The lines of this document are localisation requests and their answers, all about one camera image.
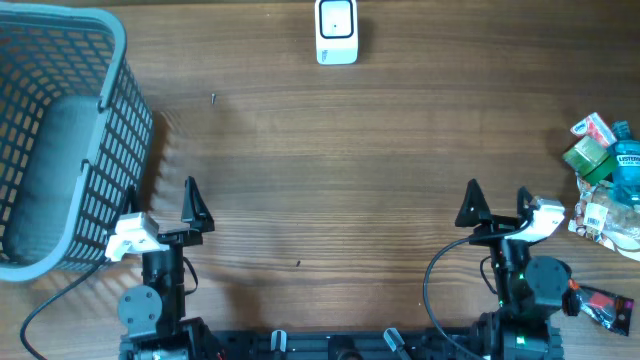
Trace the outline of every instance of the white label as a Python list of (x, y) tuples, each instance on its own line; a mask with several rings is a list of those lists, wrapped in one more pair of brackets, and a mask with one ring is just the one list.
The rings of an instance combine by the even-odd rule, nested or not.
[(584, 136), (587, 134), (587, 129), (589, 126), (587, 125), (587, 119), (583, 119), (579, 123), (573, 125), (571, 128), (571, 132), (576, 136)]
[(584, 224), (598, 231), (604, 229), (604, 222), (607, 220), (609, 209), (602, 205), (588, 203), (584, 212)]
[(573, 219), (569, 220), (569, 231), (571, 232), (578, 231), (578, 223)]
[(616, 159), (620, 166), (640, 166), (640, 155), (618, 155)]

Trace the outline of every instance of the snack wrapper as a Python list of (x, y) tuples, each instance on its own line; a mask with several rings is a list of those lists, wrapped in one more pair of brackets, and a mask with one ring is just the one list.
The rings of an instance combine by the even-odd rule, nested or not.
[(590, 185), (578, 177), (578, 188), (580, 201), (569, 231), (640, 261), (640, 211), (615, 201), (610, 182)]
[(569, 280), (570, 291), (563, 298), (563, 310), (567, 315), (583, 312), (607, 330), (629, 336), (634, 301), (590, 286), (578, 285)]

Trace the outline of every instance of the listerine bottle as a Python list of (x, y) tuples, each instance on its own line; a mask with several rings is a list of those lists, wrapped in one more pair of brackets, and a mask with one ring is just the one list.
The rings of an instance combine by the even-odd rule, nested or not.
[(618, 142), (611, 145), (609, 152), (618, 160), (618, 168), (613, 172), (616, 199), (640, 205), (640, 141), (633, 140), (626, 121), (615, 122), (613, 133)]

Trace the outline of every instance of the wooden table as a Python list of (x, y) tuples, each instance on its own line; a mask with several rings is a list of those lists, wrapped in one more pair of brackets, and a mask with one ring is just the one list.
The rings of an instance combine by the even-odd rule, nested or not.
[[(514, 214), (526, 185), (571, 215), (575, 177), (560, 157), (568, 128), (599, 111), (640, 136), (638, 10), (363, 2), (358, 63), (322, 67), (310, 2), (111, 8), (157, 126), (145, 203), (163, 229), (178, 226), (192, 175), (216, 219), (205, 245), (185, 251), (200, 277), (187, 316), (213, 329), (429, 326), (424, 270), (470, 233), (453, 226), (469, 179), (496, 213)], [(640, 299), (640, 263), (565, 229), (533, 253)], [(467, 246), (437, 266), (432, 302), (445, 325), (496, 309), (478, 273), (485, 254)], [(94, 276), (38, 316), (30, 340), (52, 359), (114, 358), (125, 333), (118, 299), (139, 273), (132, 259)], [(76, 276), (2, 284), (3, 359), (27, 358), (22, 320)], [(637, 316), (629, 338), (585, 315), (553, 323), (567, 359), (640, 351)]]

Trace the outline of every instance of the gray plastic basket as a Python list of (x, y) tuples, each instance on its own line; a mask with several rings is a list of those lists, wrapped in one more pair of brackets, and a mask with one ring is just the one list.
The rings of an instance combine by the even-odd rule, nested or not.
[(125, 51), (106, 11), (0, 3), (0, 280), (103, 256), (153, 137)]

